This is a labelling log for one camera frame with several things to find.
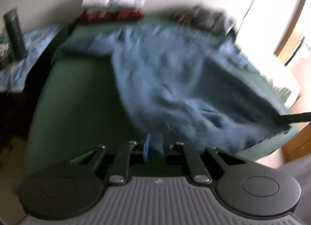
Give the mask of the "teal blue knit sweater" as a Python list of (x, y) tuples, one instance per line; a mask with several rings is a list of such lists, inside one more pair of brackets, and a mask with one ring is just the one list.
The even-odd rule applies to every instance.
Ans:
[(230, 153), (287, 134), (273, 88), (230, 38), (176, 25), (133, 25), (70, 38), (67, 56), (111, 61), (120, 101), (142, 133)]

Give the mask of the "plaid and grey clothes pile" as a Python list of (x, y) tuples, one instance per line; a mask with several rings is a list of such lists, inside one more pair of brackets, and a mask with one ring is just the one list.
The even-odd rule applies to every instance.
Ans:
[(180, 25), (216, 35), (227, 35), (236, 23), (226, 12), (202, 5), (175, 11), (172, 13), (171, 18)]

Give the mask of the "dark cylindrical bottle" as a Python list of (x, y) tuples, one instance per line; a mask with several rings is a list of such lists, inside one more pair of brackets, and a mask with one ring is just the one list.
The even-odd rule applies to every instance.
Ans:
[(23, 34), (19, 24), (19, 16), (17, 8), (14, 7), (3, 15), (5, 28), (10, 39), (10, 44), (14, 52), (14, 57), (17, 61), (27, 57), (27, 50), (25, 48)]

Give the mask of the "dark red folded garment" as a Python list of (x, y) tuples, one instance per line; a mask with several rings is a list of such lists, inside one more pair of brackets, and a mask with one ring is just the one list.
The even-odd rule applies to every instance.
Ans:
[(141, 11), (84, 11), (75, 19), (75, 23), (88, 25), (106, 22), (138, 22), (143, 18), (144, 14)]

